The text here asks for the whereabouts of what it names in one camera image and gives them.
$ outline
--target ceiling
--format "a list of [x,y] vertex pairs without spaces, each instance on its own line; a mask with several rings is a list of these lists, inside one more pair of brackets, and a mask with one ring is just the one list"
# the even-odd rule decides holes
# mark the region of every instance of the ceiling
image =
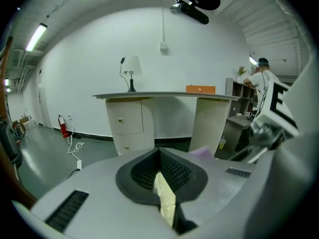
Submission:
[[[16,82],[21,92],[27,77],[55,36],[68,24],[98,7],[118,0],[27,0],[16,12],[11,36],[13,46],[6,76]],[[279,78],[293,80],[308,61],[307,46],[294,23],[274,0],[221,0],[214,14],[234,21],[243,28],[250,54],[265,57]],[[39,23],[49,27],[34,51],[25,48]]]

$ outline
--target fluorescent light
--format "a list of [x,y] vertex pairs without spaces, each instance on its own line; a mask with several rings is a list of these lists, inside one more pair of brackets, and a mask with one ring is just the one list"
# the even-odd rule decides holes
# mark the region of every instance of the fluorescent light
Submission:
[[252,57],[249,57],[249,59],[252,64],[257,65],[257,62]]
[[47,29],[47,25],[40,23],[40,26],[36,29],[36,31],[34,32],[33,36],[31,37],[31,40],[28,44],[28,46],[26,47],[26,51],[32,51],[33,48],[35,47],[36,43],[38,42],[38,40],[40,39],[41,35],[44,33],[44,31]]

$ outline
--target lamp shade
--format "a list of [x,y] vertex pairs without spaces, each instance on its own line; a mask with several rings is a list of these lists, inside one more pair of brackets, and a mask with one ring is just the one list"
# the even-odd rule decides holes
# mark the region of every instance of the lamp shade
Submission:
[[126,56],[122,65],[124,75],[140,75],[142,74],[140,60],[137,56]]

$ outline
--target lamp base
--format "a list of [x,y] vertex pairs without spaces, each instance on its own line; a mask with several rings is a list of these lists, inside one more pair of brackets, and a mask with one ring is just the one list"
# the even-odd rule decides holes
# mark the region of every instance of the lamp base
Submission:
[[130,89],[128,92],[136,92],[136,90],[134,89],[133,79],[130,79]]

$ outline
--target gray floor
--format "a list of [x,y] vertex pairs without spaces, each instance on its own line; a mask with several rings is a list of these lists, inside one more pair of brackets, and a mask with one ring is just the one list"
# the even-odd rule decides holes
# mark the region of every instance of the gray floor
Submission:
[[[73,148],[78,142],[84,146],[75,155],[84,167],[95,162],[117,157],[113,142],[91,139],[73,139]],[[190,142],[156,144],[156,147],[169,147],[188,152]],[[28,129],[21,141],[23,155],[19,168],[20,179],[25,188],[36,198],[42,197],[50,189],[68,178],[76,169],[77,159],[67,154],[68,142],[61,133],[46,127]]]

